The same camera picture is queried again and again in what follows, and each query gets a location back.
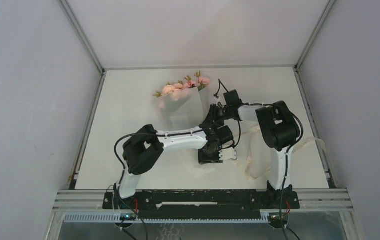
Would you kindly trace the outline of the left controller board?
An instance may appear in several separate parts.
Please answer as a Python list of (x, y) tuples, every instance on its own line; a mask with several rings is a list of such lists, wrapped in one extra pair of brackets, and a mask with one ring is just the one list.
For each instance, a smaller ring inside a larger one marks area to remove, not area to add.
[(137, 219), (137, 216), (133, 213), (124, 213), (120, 215), (120, 221), (126, 222), (126, 221), (135, 221)]

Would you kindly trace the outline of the controller board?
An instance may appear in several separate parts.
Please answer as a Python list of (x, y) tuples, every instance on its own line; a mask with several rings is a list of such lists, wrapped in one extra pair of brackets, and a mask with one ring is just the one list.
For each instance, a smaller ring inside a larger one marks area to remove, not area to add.
[(269, 221), (281, 221), (281, 220), (285, 220), (287, 218), (287, 215), (269, 215), (268, 216), (268, 220)]
[(120, 215), (120, 221), (126, 222), (126, 221), (135, 221), (137, 219), (137, 216), (133, 213), (124, 213)]

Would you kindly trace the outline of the pink fake flower stem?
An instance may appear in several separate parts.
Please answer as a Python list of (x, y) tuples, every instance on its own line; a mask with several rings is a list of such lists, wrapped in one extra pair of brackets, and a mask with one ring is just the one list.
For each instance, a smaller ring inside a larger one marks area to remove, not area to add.
[(200, 70), (195, 73), (195, 77), (197, 78), (196, 83), (199, 91), (210, 85), (210, 79), (206, 76), (203, 76)]
[(163, 96), (171, 96), (172, 98), (179, 99), (183, 95), (184, 86), (181, 83), (166, 84), (160, 91), (156, 91), (153, 96), (156, 98)]
[(198, 88), (199, 86), (200, 86), (200, 83), (197, 81), (193, 81), (191, 76), (188, 75), (184, 77), (183, 88), (190, 89), (190, 88)]

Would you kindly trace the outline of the translucent white wrapping paper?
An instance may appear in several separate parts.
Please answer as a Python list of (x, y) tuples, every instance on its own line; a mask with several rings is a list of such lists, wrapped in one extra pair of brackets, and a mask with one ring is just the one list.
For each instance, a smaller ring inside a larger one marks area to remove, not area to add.
[[(184, 89), (154, 97), (151, 101), (155, 123), (160, 131), (182, 131), (199, 126), (206, 118), (210, 104), (209, 89)], [(159, 160), (169, 160), (183, 167), (192, 177), (211, 173), (210, 167), (198, 163), (198, 151), (183, 149), (163, 153)]]

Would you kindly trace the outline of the cream printed ribbon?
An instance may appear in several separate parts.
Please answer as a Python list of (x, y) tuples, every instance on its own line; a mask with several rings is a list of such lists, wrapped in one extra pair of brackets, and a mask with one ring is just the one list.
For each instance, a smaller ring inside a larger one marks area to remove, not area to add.
[[(236, 166), (244, 170), (249, 180), (266, 181), (272, 174), (271, 149), (264, 143), (260, 127), (253, 126), (242, 133), (247, 140), (247, 146), (242, 149), (246, 154), (239, 153), (243, 163)], [(290, 171), (287, 180), (297, 188), (325, 188), (326, 173), (321, 161), (321, 155), (327, 150), (323, 140), (316, 137), (306, 137), (297, 143), (290, 151)]]

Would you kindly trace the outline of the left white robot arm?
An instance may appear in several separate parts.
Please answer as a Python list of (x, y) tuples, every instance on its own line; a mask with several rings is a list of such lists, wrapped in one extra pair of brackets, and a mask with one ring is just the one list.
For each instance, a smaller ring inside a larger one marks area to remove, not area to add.
[(114, 155), (122, 165), (122, 173), (114, 184), (115, 203), (129, 208), (140, 176), (152, 169), (163, 153), (197, 150), (199, 164), (219, 164), (236, 160), (234, 137), (228, 126), (214, 124), (187, 130), (160, 131), (149, 124), (136, 133), (119, 138), (114, 144)]

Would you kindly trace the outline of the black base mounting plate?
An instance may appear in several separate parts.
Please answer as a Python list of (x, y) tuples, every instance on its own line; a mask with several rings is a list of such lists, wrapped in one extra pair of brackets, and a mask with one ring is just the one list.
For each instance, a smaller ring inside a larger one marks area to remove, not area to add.
[(242, 219), (258, 217), (261, 210), (281, 211), (300, 208), (296, 192), (241, 190), (139, 190), (132, 197), (119, 199), (105, 192), (104, 210), (136, 212), (145, 218)]

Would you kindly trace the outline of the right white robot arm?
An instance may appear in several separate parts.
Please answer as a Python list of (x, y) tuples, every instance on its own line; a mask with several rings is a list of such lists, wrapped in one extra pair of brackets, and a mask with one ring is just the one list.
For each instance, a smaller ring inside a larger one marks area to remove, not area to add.
[(265, 144), (271, 149), (271, 175), (267, 181), (267, 203), (280, 208), (292, 193), (288, 180), (290, 151), (303, 135), (299, 119), (283, 101), (272, 104), (243, 103), (236, 90), (223, 94), (225, 105), (211, 104), (207, 117), (200, 125), (207, 144), (198, 151), (199, 164), (216, 164), (225, 159), (225, 150), (234, 149), (231, 129), (225, 120), (258, 122)]

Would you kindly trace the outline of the right controller board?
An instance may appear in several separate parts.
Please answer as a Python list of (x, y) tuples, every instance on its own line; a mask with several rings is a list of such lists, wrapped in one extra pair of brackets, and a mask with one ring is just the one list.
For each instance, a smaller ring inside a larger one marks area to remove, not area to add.
[(268, 220), (269, 221), (281, 221), (281, 220), (285, 220), (287, 218), (287, 215), (269, 215), (268, 216)]

